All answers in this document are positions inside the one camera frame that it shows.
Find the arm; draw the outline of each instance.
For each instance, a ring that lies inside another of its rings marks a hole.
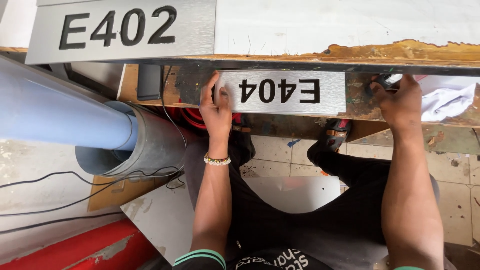
[[[444,232],[423,148],[421,88],[404,75],[400,90],[372,83],[394,136],[392,164],[382,200],[382,229],[392,269],[443,269]]]
[[[210,135],[208,156],[213,159],[224,159],[228,156],[232,112],[228,106],[228,95],[223,88],[218,93],[219,106],[213,104],[211,89],[217,80],[218,72],[215,71],[202,88],[200,113]],[[228,165],[206,164],[195,207],[190,251],[211,249],[224,256],[231,216],[232,199]]]

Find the person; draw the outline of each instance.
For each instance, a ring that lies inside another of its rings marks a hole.
[[[229,96],[212,101],[214,72],[202,89],[200,112],[209,138],[187,149],[185,173],[195,209],[190,253],[174,270],[372,269],[387,254],[391,269],[443,269],[438,185],[429,175],[421,129],[421,89],[404,75],[396,93],[371,88],[394,136],[392,160],[337,153],[349,122],[331,120],[308,150],[316,166],[349,189],[319,209],[285,213],[262,201],[242,180],[254,150],[232,132]]]

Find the forearm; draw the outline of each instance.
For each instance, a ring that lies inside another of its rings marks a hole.
[[[442,220],[428,173],[421,125],[392,128],[392,132],[394,152],[382,201],[382,228],[392,267],[442,269]]]
[[[209,157],[228,155],[228,141],[210,141]],[[207,248],[222,256],[231,221],[231,189],[228,166],[206,164],[195,208],[191,251]]]

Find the aluminum sheet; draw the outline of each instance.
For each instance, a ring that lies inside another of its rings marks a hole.
[[[216,0],[103,0],[40,6],[25,63],[213,54],[215,10]],[[111,39],[103,39],[106,33]]]
[[[226,88],[234,112],[332,115],[346,111],[343,72],[220,71],[216,93],[219,87]]]

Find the black t-shirt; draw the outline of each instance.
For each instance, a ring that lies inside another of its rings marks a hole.
[[[209,249],[192,251],[175,260],[173,270],[333,270],[326,264],[293,248],[274,248],[253,252],[226,264],[223,257]]]

